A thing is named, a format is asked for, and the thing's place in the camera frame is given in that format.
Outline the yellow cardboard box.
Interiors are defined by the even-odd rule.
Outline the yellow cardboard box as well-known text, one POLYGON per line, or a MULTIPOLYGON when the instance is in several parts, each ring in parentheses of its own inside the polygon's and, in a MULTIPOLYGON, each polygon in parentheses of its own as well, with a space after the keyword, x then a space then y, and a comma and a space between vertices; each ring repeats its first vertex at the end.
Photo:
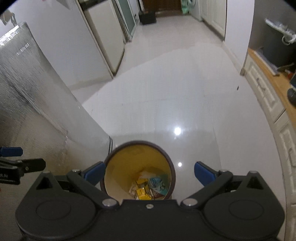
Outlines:
POLYGON ((137 188, 136 193, 139 200, 152 200, 152 195, 147 185, 137 188))

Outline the yellow round trash bin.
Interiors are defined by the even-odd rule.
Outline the yellow round trash bin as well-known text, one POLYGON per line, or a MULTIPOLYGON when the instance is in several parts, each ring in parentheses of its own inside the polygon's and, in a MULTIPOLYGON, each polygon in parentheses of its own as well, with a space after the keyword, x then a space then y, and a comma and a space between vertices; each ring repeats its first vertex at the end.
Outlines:
POLYGON ((104 161, 105 176, 100 188, 109 196, 122 202, 138 199, 137 181, 167 175, 169 190, 165 196, 152 191, 154 200, 171 199, 176 184, 176 172, 168 154, 158 145, 148 141, 130 141, 112 151, 104 161))

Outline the black lined trash can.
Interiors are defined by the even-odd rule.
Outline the black lined trash can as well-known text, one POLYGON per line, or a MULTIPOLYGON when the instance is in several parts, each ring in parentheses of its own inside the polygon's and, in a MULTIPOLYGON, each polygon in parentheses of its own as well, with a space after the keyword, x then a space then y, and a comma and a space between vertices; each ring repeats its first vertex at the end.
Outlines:
POLYGON ((263 55, 276 67, 295 65, 295 31, 281 22, 265 18, 267 25, 263 55))

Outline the white low sideboard cabinet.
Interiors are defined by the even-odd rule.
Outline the white low sideboard cabinet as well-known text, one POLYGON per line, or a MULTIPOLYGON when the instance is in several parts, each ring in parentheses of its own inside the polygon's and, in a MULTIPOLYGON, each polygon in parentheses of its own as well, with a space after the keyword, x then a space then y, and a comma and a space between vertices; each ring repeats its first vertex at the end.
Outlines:
POLYGON ((283 73, 273 75, 251 48, 244 71, 273 132, 285 185, 285 240, 295 240, 295 107, 287 98, 290 80, 283 73))

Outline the white refrigerator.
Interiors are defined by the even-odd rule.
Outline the white refrigerator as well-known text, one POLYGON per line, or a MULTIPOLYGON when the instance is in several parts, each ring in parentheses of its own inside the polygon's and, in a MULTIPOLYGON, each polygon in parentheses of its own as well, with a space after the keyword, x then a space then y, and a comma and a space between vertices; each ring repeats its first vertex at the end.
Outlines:
POLYGON ((125 42, 112 1, 79 1, 79 4, 112 74, 115 75, 125 52, 125 42))

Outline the white kitchen base cabinets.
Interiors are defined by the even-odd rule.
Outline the white kitchen base cabinets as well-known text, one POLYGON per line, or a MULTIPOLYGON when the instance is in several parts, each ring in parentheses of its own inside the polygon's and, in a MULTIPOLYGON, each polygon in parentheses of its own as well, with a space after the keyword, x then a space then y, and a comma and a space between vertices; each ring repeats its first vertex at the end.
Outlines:
POLYGON ((227 0, 202 0, 200 7, 202 19, 225 38, 227 0))

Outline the black storage box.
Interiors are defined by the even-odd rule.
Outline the black storage box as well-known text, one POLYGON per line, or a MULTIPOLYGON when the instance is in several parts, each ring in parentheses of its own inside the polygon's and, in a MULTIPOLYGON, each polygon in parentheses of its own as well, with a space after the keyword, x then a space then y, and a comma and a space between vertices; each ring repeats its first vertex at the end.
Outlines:
POLYGON ((142 25, 154 24, 157 22, 154 11, 139 11, 138 17, 142 25))

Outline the white front-load washing machine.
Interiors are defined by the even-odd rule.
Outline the white front-load washing machine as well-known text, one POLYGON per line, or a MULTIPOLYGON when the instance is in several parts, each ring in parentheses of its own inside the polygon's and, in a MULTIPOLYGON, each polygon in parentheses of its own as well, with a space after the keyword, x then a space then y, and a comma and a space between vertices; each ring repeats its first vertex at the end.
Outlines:
POLYGON ((198 21, 202 21, 199 0, 188 0, 190 15, 198 21))

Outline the green plastic bag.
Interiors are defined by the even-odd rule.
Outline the green plastic bag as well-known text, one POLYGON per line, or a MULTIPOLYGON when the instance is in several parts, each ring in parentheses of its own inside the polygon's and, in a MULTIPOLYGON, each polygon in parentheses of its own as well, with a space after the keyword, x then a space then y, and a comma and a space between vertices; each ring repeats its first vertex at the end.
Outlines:
POLYGON ((190 13, 192 6, 195 6, 195 0, 181 0, 182 14, 186 15, 190 13))

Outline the dark brown entrance door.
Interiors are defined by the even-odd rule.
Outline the dark brown entrance door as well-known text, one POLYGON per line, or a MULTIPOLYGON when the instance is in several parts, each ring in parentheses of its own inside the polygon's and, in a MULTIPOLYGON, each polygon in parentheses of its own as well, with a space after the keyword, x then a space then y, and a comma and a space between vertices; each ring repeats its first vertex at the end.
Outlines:
POLYGON ((181 0, 142 0, 148 11, 180 11, 181 0))

